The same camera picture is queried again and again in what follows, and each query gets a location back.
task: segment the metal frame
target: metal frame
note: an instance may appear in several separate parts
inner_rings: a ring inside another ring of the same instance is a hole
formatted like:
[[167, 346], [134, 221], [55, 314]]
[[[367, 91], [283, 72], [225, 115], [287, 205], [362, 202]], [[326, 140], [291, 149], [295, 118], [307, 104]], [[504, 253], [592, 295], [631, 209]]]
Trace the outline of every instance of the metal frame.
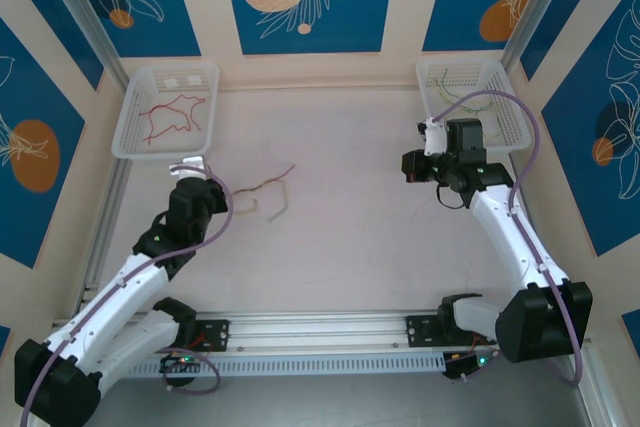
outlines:
[[520, 56], [531, 40], [550, 3], [551, 0], [529, 0], [527, 2], [520, 20], [513, 29], [513, 33], [500, 57], [500, 62], [502, 62], [507, 75], [518, 65]]
[[[118, 88], [126, 90], [129, 77], [118, 53], [107, 36], [88, 0], [63, 0], [78, 23], [106, 71]], [[551, 0], [531, 0], [508, 42], [501, 61], [507, 72], [517, 64], [524, 47], [535, 31]], [[111, 171], [107, 193], [96, 228], [85, 276], [85, 288], [78, 295], [82, 302], [95, 296], [97, 280], [111, 242], [119, 207], [127, 184], [131, 163], [118, 160]], [[405, 317], [434, 312], [367, 312], [306, 314], [199, 314], [201, 319], [223, 318], [232, 322], [228, 351], [216, 354], [224, 364], [225, 375], [313, 375], [327, 373], [422, 372], [442, 371], [443, 352], [460, 351], [466, 346], [415, 349], [408, 345]], [[134, 316], [132, 322], [140, 320]], [[67, 321], [54, 323], [54, 329]], [[478, 349], [489, 355], [484, 347]], [[597, 352], [585, 341], [585, 380], [580, 390], [593, 425], [628, 425], [613, 394]], [[302, 362], [292, 367], [288, 362]], [[325, 362], [338, 361], [336, 364]], [[134, 368], [131, 377], [160, 374], [152, 367], [157, 357]], [[235, 366], [250, 366], [250, 370]], [[199, 376], [212, 375], [203, 370]]]

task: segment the cable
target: cable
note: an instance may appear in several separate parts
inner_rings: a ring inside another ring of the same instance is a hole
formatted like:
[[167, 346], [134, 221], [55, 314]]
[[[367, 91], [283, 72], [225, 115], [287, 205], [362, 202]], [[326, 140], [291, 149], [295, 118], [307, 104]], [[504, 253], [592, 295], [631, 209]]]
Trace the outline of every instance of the cable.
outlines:
[[189, 390], [189, 389], [182, 389], [182, 388], [176, 388], [173, 387], [169, 384], [169, 382], [167, 381], [167, 374], [173, 370], [173, 368], [178, 365], [180, 366], [181, 364], [176, 362], [175, 364], [170, 365], [169, 367], [167, 367], [166, 369], [164, 369], [164, 372], [162, 373], [162, 381], [165, 383], [165, 385], [167, 386], [168, 389], [171, 390], [171, 392], [176, 392], [178, 394], [184, 394], [184, 395], [207, 395], [207, 394], [211, 394], [213, 392], [215, 392], [216, 390], [218, 390], [218, 387], [220, 387], [220, 372], [218, 372], [218, 368], [214, 365], [213, 362], [211, 362], [205, 355], [202, 355], [198, 352], [193, 352], [189, 349], [181, 349], [178, 347], [167, 347], [166, 349], [161, 349], [158, 351], [158, 353], [160, 354], [172, 354], [173, 352], [178, 352], [180, 354], [187, 354], [191, 357], [195, 357], [196, 359], [198, 359], [200, 362], [206, 364], [207, 366], [209, 366], [209, 368], [211, 370], [213, 370], [213, 373], [216, 375], [216, 383], [213, 385], [213, 387], [210, 387], [208, 389], [204, 389], [204, 390]]
[[464, 207], [464, 202], [462, 203], [462, 205], [458, 205], [456, 207], [452, 207], [451, 205], [447, 205], [444, 202], [442, 202], [442, 199], [440, 198], [440, 189], [442, 188], [443, 184], [438, 183], [438, 186], [436, 187], [436, 199], [438, 199], [438, 202], [440, 203], [440, 205], [442, 205], [443, 207], [446, 207], [447, 209], [451, 209], [451, 210], [460, 210], [461, 208]]
[[260, 185], [256, 185], [255, 187], [251, 187], [249, 189], [239, 189], [236, 190], [235, 192], [233, 192], [233, 195], [238, 195], [238, 194], [243, 194], [245, 192], [255, 192], [256, 190], [260, 190], [262, 187], [269, 185], [272, 182], [277, 182], [278, 180], [282, 180], [284, 177], [287, 176], [287, 174], [289, 172], [291, 172], [294, 168], [296, 167], [296, 164], [293, 164], [291, 167], [289, 167], [284, 174], [280, 174], [277, 177], [274, 177], [272, 179], [267, 179], [264, 182], [262, 182]]
[[473, 334], [473, 343], [471, 344], [471, 348], [469, 349], [469, 354], [472, 353], [475, 349], [476, 346], [478, 345], [478, 334]]
[[216, 183], [218, 183], [218, 185], [220, 185], [220, 187], [222, 188], [222, 191], [226, 196], [227, 207], [228, 207], [227, 217], [224, 223], [215, 234], [213, 234], [208, 239], [204, 240], [202, 243], [197, 245], [192, 245], [184, 249], [179, 249], [173, 252], [167, 252], [166, 254], [162, 254], [153, 259], [149, 259], [146, 262], [142, 263], [139, 267], [132, 270], [129, 274], [127, 274], [124, 277], [122, 284], [114, 285], [111, 289], [109, 289], [109, 291], [107, 291], [107, 293], [102, 298], [100, 298], [100, 300], [96, 302], [96, 304], [91, 308], [91, 310], [89, 310], [89, 312], [87, 312], [87, 314], [82, 319], [80, 319], [80, 321], [76, 324], [76, 326], [73, 329], [71, 329], [71, 331], [69, 332], [69, 338], [71, 340], [63, 340], [62, 342], [60, 342], [60, 345], [58, 346], [58, 348], [53, 352], [53, 354], [51, 354], [51, 357], [49, 357], [47, 362], [44, 364], [44, 367], [38, 374], [38, 377], [36, 377], [36, 380], [33, 383], [31, 390], [29, 391], [29, 395], [27, 396], [27, 400], [24, 404], [24, 409], [22, 411], [22, 416], [20, 417], [20, 427], [27, 427], [28, 420], [29, 420], [29, 413], [31, 412], [31, 407], [33, 406], [33, 402], [36, 398], [36, 394], [38, 393], [38, 389], [40, 389], [40, 386], [44, 382], [44, 379], [46, 378], [47, 374], [51, 370], [51, 367], [53, 366], [54, 362], [58, 359], [58, 357], [60, 357], [60, 354], [62, 353], [62, 351], [70, 343], [75, 342], [76, 340], [75, 337], [78, 334], [78, 332], [80, 332], [82, 328], [87, 324], [87, 322], [89, 322], [89, 320], [91, 320], [91, 318], [96, 314], [96, 312], [98, 312], [102, 308], [102, 306], [106, 304], [109, 301], [109, 299], [111, 299], [111, 297], [113, 297], [113, 295], [118, 291], [118, 289], [121, 288], [121, 286], [126, 285], [133, 277], [138, 275], [141, 271], [143, 271], [150, 265], [153, 265], [157, 262], [161, 262], [166, 259], [170, 259], [172, 257], [176, 257], [178, 255], [188, 254], [202, 247], [206, 247], [207, 245], [217, 240], [225, 232], [225, 230], [227, 230], [227, 227], [229, 227], [229, 224], [231, 223], [231, 218], [233, 217], [233, 196], [231, 195], [231, 191], [226, 186], [226, 184], [222, 182], [222, 180], [220, 180], [218, 177], [213, 175], [213, 173], [211, 172], [211, 169], [204, 170], [204, 169], [200, 169], [198, 167], [193, 167], [190, 165], [177, 165], [170, 169], [171, 172], [177, 172], [180, 170], [190, 170], [193, 172], [199, 172], [201, 174], [205, 174], [211, 179], [213, 179]]
[[[522, 169], [522, 172], [514, 182], [511, 192], [509, 192], [509, 211], [511, 212], [511, 218], [513, 219], [513, 221], [516, 224], [516, 227], [520, 231], [522, 238], [524, 239], [527, 246], [529, 247], [529, 250], [531, 250], [533, 257], [536, 260], [536, 263], [539, 266], [544, 267], [544, 260], [542, 259], [540, 252], [538, 252], [538, 249], [536, 248], [533, 240], [531, 239], [531, 237], [529, 237], [529, 233], [524, 228], [524, 225], [522, 225], [522, 222], [518, 218], [518, 215], [513, 208], [516, 193], [520, 190], [523, 180], [531, 171], [533, 163], [536, 161], [538, 157], [538, 153], [540, 152], [540, 127], [538, 126], [536, 117], [531, 111], [531, 109], [527, 107], [527, 105], [522, 100], [517, 98], [515, 95], [509, 94], [508, 92], [502, 92], [500, 90], [492, 90], [492, 89], [478, 90], [476, 92], [472, 92], [471, 94], [465, 95], [464, 97], [458, 99], [453, 105], [451, 105], [448, 109], [446, 109], [442, 114], [436, 116], [433, 119], [433, 121], [439, 122], [445, 116], [449, 115], [453, 110], [455, 110], [459, 105], [462, 105], [467, 100], [472, 99], [473, 97], [476, 97], [478, 95], [497, 95], [499, 97], [504, 97], [506, 99], [511, 100], [512, 102], [515, 102], [524, 111], [524, 113], [529, 118], [529, 121], [531, 122], [531, 125], [533, 127], [533, 132], [535, 137], [534, 144], [533, 144], [533, 152], [531, 153], [531, 157], [529, 158], [527, 165], [525, 165], [524, 169]], [[564, 300], [562, 299], [562, 294], [558, 290], [558, 287], [556, 286], [555, 281], [551, 276], [551, 273], [548, 271], [546, 267], [541, 269], [541, 271], [545, 280], [549, 284], [549, 287], [551, 288], [551, 292], [553, 293], [553, 296], [556, 299], [556, 302], [558, 303], [558, 307], [560, 308], [560, 313], [562, 314], [562, 318], [564, 320], [565, 326], [567, 327], [567, 333], [569, 334], [569, 340], [571, 341], [571, 348], [573, 349], [573, 355], [575, 356], [575, 361], [576, 361], [576, 368], [573, 375], [573, 379], [566, 379], [564, 377], [561, 377], [561, 379], [571, 386], [577, 386], [580, 383], [580, 380], [582, 379], [582, 369], [583, 369], [582, 353], [580, 352], [580, 342], [578, 341], [578, 335], [576, 334], [576, 329], [573, 327], [573, 322], [571, 321], [571, 316], [569, 315], [567, 306], [564, 303]]]
[[475, 372], [471, 372], [470, 374], [463, 374], [462, 376], [460, 376], [459, 379], [457, 379], [457, 382], [467, 382], [469, 379], [472, 379], [473, 377], [475, 377], [476, 375], [480, 375], [482, 372], [486, 372], [487, 367], [489, 367], [490, 365], [495, 365], [498, 360], [500, 360], [500, 358], [502, 357], [502, 354], [498, 353], [498, 354], [494, 354], [493, 357], [491, 357], [491, 359], [489, 360], [489, 362], [487, 362], [486, 364], [484, 364], [482, 367], [480, 367], [478, 370], [476, 370]]
[[196, 340], [194, 340], [189, 345], [187, 345], [186, 348], [187, 349], [193, 349], [196, 345], [198, 345], [201, 342], [204, 342], [205, 340], [207, 340], [207, 337], [204, 335], [203, 332], [201, 332], [200, 335], [198, 337], [196, 337]]
[[467, 352], [464, 355], [461, 355], [460, 357], [451, 357], [450, 359], [447, 359], [444, 361], [445, 364], [449, 364], [451, 362], [457, 362], [459, 360], [465, 360], [465, 359], [470, 359], [471, 357], [477, 357], [478, 354], [476, 354], [475, 352]]

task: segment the wire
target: wire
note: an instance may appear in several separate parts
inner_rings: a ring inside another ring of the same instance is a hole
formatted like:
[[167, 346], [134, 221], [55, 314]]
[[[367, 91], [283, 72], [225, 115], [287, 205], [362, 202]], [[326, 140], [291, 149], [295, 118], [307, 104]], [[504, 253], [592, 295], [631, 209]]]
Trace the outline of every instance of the wire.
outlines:
[[492, 346], [489, 342], [487, 342], [486, 340], [484, 340], [482, 338], [482, 336], [476, 334], [477, 338], [478, 338], [478, 342], [480, 342], [484, 347], [486, 347], [489, 350], [493, 350], [494, 352], [500, 352], [500, 349], [496, 349], [494, 346]]
[[571, 386], [577, 386], [580, 383], [580, 380], [582, 379], [583, 365], [582, 365], [582, 353], [580, 351], [580, 342], [578, 341], [578, 335], [576, 334], [576, 329], [573, 326], [573, 322], [571, 320], [571, 316], [569, 315], [567, 306], [564, 303], [564, 300], [562, 299], [562, 294], [558, 290], [558, 287], [556, 286], [556, 283], [553, 280], [551, 273], [544, 266], [544, 260], [542, 259], [542, 255], [540, 255], [540, 252], [538, 252], [538, 249], [536, 248], [533, 240], [531, 239], [531, 237], [529, 237], [529, 233], [524, 228], [524, 225], [520, 221], [518, 214], [514, 209], [514, 201], [515, 201], [516, 193], [520, 190], [522, 186], [522, 182], [531, 171], [531, 168], [533, 167], [533, 163], [538, 158], [538, 154], [540, 152], [540, 127], [538, 126], [538, 122], [536, 121], [535, 115], [533, 114], [531, 109], [527, 107], [527, 105], [515, 95], [512, 95], [508, 92], [502, 92], [500, 90], [487, 89], [487, 90], [478, 90], [476, 92], [472, 92], [471, 94], [465, 95], [464, 97], [458, 99], [453, 105], [447, 108], [443, 113], [436, 116], [433, 119], [433, 121], [439, 122], [445, 116], [449, 115], [453, 110], [455, 110], [459, 105], [462, 105], [467, 100], [472, 99], [473, 97], [476, 97], [478, 95], [497, 95], [499, 97], [504, 97], [506, 99], [511, 100], [512, 102], [515, 102], [524, 111], [526, 116], [529, 118], [529, 122], [531, 122], [531, 125], [533, 127], [533, 132], [535, 137], [534, 144], [533, 144], [533, 152], [531, 153], [531, 157], [529, 158], [527, 165], [525, 165], [524, 169], [522, 169], [522, 172], [514, 182], [513, 187], [511, 188], [511, 192], [509, 192], [509, 202], [508, 202], [509, 211], [511, 212], [511, 218], [513, 219], [514, 223], [516, 224], [516, 227], [520, 231], [522, 238], [524, 239], [527, 246], [529, 247], [529, 250], [533, 254], [533, 257], [535, 258], [536, 263], [539, 266], [543, 267], [540, 270], [545, 280], [549, 284], [549, 287], [551, 288], [551, 292], [553, 293], [553, 296], [556, 299], [556, 302], [558, 303], [558, 308], [560, 309], [560, 313], [562, 314], [562, 319], [564, 320], [565, 326], [567, 327], [567, 333], [569, 334], [571, 348], [573, 349], [573, 355], [575, 356], [576, 368], [575, 368], [575, 372], [572, 379], [566, 379], [564, 377], [561, 377], [561, 379]]
[[471, 352], [467, 352], [465, 355], [461, 355], [459, 357], [451, 357], [450, 359], [447, 359], [444, 361], [445, 364], [449, 364], [451, 362], [457, 362], [459, 360], [465, 360], [465, 359], [470, 359], [471, 357], [477, 357], [478, 354], [476, 354], [475, 352], [471, 353]]
[[278, 212], [276, 212], [275, 214], [273, 214], [271, 217], [267, 219], [267, 222], [273, 222], [282, 214], [284, 214], [289, 208], [289, 194], [287, 193], [287, 184], [285, 184], [284, 180], [280, 180], [280, 179], [276, 180], [275, 182], [278, 182], [280, 184], [280, 188], [282, 189], [283, 205]]
[[187, 345], [187, 349], [193, 349], [196, 345], [204, 342], [205, 340], [207, 340], [207, 337], [204, 335], [203, 332], [201, 332], [200, 335], [196, 337], [196, 340], [194, 340], [189, 345]]
[[220, 372], [218, 371], [218, 368], [215, 366], [215, 364], [213, 362], [211, 362], [205, 355], [202, 355], [198, 352], [193, 352], [189, 349], [181, 349], [178, 347], [167, 347], [166, 349], [161, 349], [158, 351], [158, 353], [160, 354], [172, 354], [173, 352], [178, 352], [180, 354], [186, 354], [189, 355], [191, 357], [195, 357], [196, 359], [198, 359], [200, 362], [206, 364], [212, 371], [213, 373], [216, 375], [216, 383], [213, 385], [213, 387], [210, 387], [208, 389], [204, 389], [204, 390], [189, 390], [189, 389], [182, 389], [182, 388], [176, 388], [173, 387], [172, 385], [169, 384], [169, 381], [167, 379], [167, 374], [172, 371], [175, 366], [180, 366], [182, 364], [180, 364], [179, 362], [176, 362], [175, 364], [170, 365], [169, 367], [167, 367], [166, 369], [164, 369], [164, 372], [162, 373], [162, 381], [165, 383], [165, 385], [167, 386], [168, 389], [171, 390], [171, 392], [176, 392], [178, 394], [184, 394], [184, 395], [207, 395], [207, 394], [211, 394], [213, 392], [215, 392], [216, 390], [218, 390], [218, 387], [220, 387]]
[[238, 195], [238, 194], [243, 194], [245, 192], [255, 192], [256, 190], [260, 190], [262, 187], [264, 187], [265, 185], [270, 184], [271, 182], [276, 182], [278, 180], [281, 180], [283, 177], [285, 177], [289, 172], [291, 172], [294, 168], [295, 168], [296, 164], [293, 164], [291, 167], [289, 167], [286, 172], [284, 174], [279, 175], [278, 177], [274, 177], [273, 179], [267, 179], [264, 182], [262, 182], [260, 185], [257, 185], [255, 187], [251, 187], [250, 189], [240, 189], [240, 190], [236, 190], [235, 192], [233, 192], [233, 195]]
[[227, 200], [228, 211], [227, 211], [227, 217], [224, 223], [215, 234], [213, 234], [211, 237], [204, 240], [200, 244], [192, 245], [184, 249], [175, 250], [173, 252], [168, 252], [166, 254], [159, 255], [158, 257], [154, 257], [153, 259], [149, 259], [146, 262], [142, 263], [139, 267], [132, 270], [129, 274], [127, 274], [123, 278], [122, 284], [114, 285], [111, 289], [107, 291], [107, 293], [103, 297], [100, 298], [100, 300], [98, 300], [95, 303], [95, 305], [89, 310], [89, 312], [87, 312], [87, 314], [78, 321], [76, 326], [73, 329], [71, 329], [71, 331], [69, 332], [70, 340], [63, 340], [62, 342], [60, 342], [60, 345], [58, 346], [58, 348], [53, 352], [53, 354], [51, 354], [51, 357], [49, 357], [47, 362], [44, 364], [44, 367], [42, 367], [42, 370], [36, 377], [36, 380], [33, 383], [33, 385], [31, 386], [31, 390], [29, 391], [27, 400], [24, 403], [24, 409], [22, 411], [22, 416], [20, 417], [20, 427], [27, 427], [28, 420], [29, 420], [29, 412], [31, 412], [31, 407], [33, 407], [33, 402], [36, 398], [36, 394], [38, 393], [38, 390], [40, 389], [40, 386], [44, 382], [44, 379], [46, 378], [47, 374], [51, 370], [51, 367], [53, 366], [54, 362], [60, 357], [60, 354], [62, 353], [62, 351], [69, 344], [76, 341], [76, 338], [75, 338], [76, 335], [78, 335], [78, 333], [89, 322], [89, 320], [93, 318], [93, 316], [104, 306], [104, 304], [106, 304], [109, 301], [109, 299], [111, 299], [111, 297], [113, 297], [113, 295], [115, 295], [115, 293], [121, 287], [126, 286], [127, 283], [132, 278], [134, 278], [136, 275], [138, 275], [140, 272], [145, 270], [150, 265], [156, 264], [157, 262], [161, 262], [166, 259], [170, 259], [172, 257], [177, 257], [178, 255], [194, 252], [198, 249], [201, 249], [202, 247], [206, 247], [207, 245], [216, 241], [227, 230], [227, 227], [229, 227], [229, 224], [231, 223], [231, 218], [233, 217], [233, 196], [231, 195], [231, 191], [226, 186], [226, 184], [222, 180], [220, 180], [218, 177], [213, 175], [213, 173], [211, 172], [211, 169], [205, 170], [205, 169], [200, 169], [198, 167], [193, 167], [190, 165], [177, 165], [175, 167], [172, 167], [170, 170], [171, 172], [178, 172], [180, 170], [190, 170], [192, 172], [198, 172], [198, 173], [207, 175], [208, 177], [213, 179], [216, 183], [218, 183], [218, 185], [220, 185], [220, 187], [222, 188], [222, 191], [224, 192]]
[[471, 344], [471, 348], [469, 349], [469, 353], [473, 352], [476, 349], [476, 345], [478, 345], [478, 334], [473, 334], [473, 343]]
[[[459, 95], [454, 94], [453, 92], [450, 92], [449, 89], [447, 89], [447, 86], [444, 85], [444, 81], [447, 77], [447, 72], [449, 72], [449, 69], [444, 69], [444, 73], [442, 74], [442, 79], [440, 79], [440, 83], [438, 83], [438, 79], [434, 78], [433, 81], [436, 84], [436, 87], [438, 87], [438, 93], [440, 94], [440, 97], [442, 97], [442, 99], [447, 102], [449, 105], [453, 104], [456, 100], [458, 100], [460, 98]], [[453, 98], [454, 100], [451, 99], [446, 99], [444, 95], [442, 95], [442, 91], [444, 91], [447, 95], [449, 95], [451, 98]], [[485, 105], [480, 105], [478, 107], [472, 107], [469, 105], [459, 105], [458, 108], [464, 110], [465, 112], [469, 113], [469, 114], [478, 114], [478, 112], [484, 112], [486, 110], [491, 110], [491, 108], [493, 108], [493, 102], [489, 101], [488, 104]]]
[[489, 360], [489, 362], [487, 362], [486, 364], [481, 366], [475, 372], [471, 372], [468, 375], [467, 374], [461, 375], [459, 379], [456, 379], [456, 382], [464, 382], [464, 383], [466, 383], [469, 379], [472, 379], [473, 377], [475, 377], [477, 375], [480, 375], [482, 372], [486, 372], [487, 371], [487, 367], [489, 367], [490, 365], [495, 365], [498, 362], [498, 360], [500, 360], [501, 357], [502, 357], [502, 354], [500, 354], [500, 353], [494, 354], [494, 356]]
[[253, 199], [253, 205], [251, 207], [249, 207], [248, 209], [244, 209], [244, 210], [236, 210], [234, 212], [234, 214], [236, 215], [244, 215], [244, 214], [252, 214], [254, 212], [256, 212], [258, 210], [258, 201], [257, 199]]
[[438, 183], [438, 186], [436, 187], [436, 199], [438, 199], [438, 202], [440, 202], [440, 205], [446, 207], [447, 209], [451, 209], [451, 210], [460, 210], [461, 208], [464, 207], [464, 202], [462, 203], [462, 205], [459, 205], [457, 207], [452, 207], [451, 205], [447, 205], [444, 202], [442, 202], [442, 199], [440, 198], [440, 188], [443, 187], [443, 184]]

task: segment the wall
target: wall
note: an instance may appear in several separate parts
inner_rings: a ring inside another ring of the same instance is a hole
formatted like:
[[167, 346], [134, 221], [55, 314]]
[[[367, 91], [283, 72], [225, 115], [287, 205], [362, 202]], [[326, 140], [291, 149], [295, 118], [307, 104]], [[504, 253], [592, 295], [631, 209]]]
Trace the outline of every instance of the wall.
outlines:
[[423, 51], [501, 49], [526, 0], [91, 2], [129, 70], [202, 55], [222, 88], [259, 88], [412, 85]]
[[[51, 321], [70, 315], [75, 307], [112, 163], [110, 143], [122, 100], [108, 76], [94, 90], [30, 0], [0, 0], [0, 18], [84, 120], [35, 265], [29, 268], [0, 255], [0, 325], [12, 330], [0, 360], [0, 423], [10, 425], [9, 420], [20, 413], [13, 402], [15, 350], [27, 338], [44, 338]], [[11, 107], [3, 103], [0, 91], [0, 112], [7, 113]], [[10, 171], [11, 166], [0, 168]], [[6, 190], [3, 196], [11, 202]], [[16, 219], [4, 215], [2, 220], [7, 228]]]
[[[582, 0], [531, 82], [524, 80], [522, 72], [512, 75], [517, 94], [536, 113], [539, 114], [551, 99], [619, 2], [620, 0]], [[601, 106], [588, 103], [582, 105], [585, 111], [596, 107]], [[640, 405], [636, 395], [640, 390], [638, 357], [621, 320], [622, 314], [640, 307], [637, 290], [640, 284], [637, 261], [640, 237], [636, 236], [619, 247], [596, 256], [541, 115], [538, 115], [538, 120], [543, 126], [542, 148], [539, 160], [525, 183], [525, 194], [533, 220], [558, 264], [573, 279], [586, 281], [592, 289], [594, 306], [589, 335], [602, 352], [605, 366], [628, 411], [632, 425], [640, 425]], [[576, 118], [567, 121], [585, 122], [584, 119]], [[528, 153], [523, 153], [516, 160], [522, 165], [527, 156]], [[599, 202], [600, 199], [596, 196], [593, 201]]]

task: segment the robotic arm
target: robotic arm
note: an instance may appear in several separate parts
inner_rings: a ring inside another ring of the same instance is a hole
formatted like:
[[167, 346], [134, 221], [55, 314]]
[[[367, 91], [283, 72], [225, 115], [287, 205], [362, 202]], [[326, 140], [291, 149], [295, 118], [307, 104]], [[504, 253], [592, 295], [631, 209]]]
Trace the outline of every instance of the robotic arm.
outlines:
[[[184, 163], [204, 172], [201, 157]], [[135, 326], [124, 327], [195, 255], [190, 248], [203, 242], [211, 217], [228, 211], [221, 186], [200, 172], [179, 171], [168, 210], [154, 219], [120, 271], [76, 317], [45, 342], [27, 340], [16, 352], [15, 399], [25, 406], [44, 365], [62, 348], [31, 406], [51, 427], [84, 425], [131, 367], [164, 347], [184, 347], [194, 340], [196, 312], [171, 298], [158, 302]], [[190, 251], [152, 263], [181, 250]], [[96, 306], [99, 310], [86, 318]]]
[[517, 200], [509, 208], [513, 181], [502, 164], [487, 164], [480, 121], [450, 120], [445, 126], [427, 119], [418, 129], [426, 147], [403, 156], [407, 182], [435, 181], [460, 195], [464, 207], [491, 237], [513, 295], [506, 306], [486, 302], [477, 294], [444, 298], [439, 317], [445, 333], [459, 338], [461, 331], [469, 331], [494, 339], [511, 362], [570, 354], [567, 327], [543, 270], [548, 270], [562, 294], [580, 345], [591, 310], [591, 291], [584, 282], [570, 282], [545, 250]]

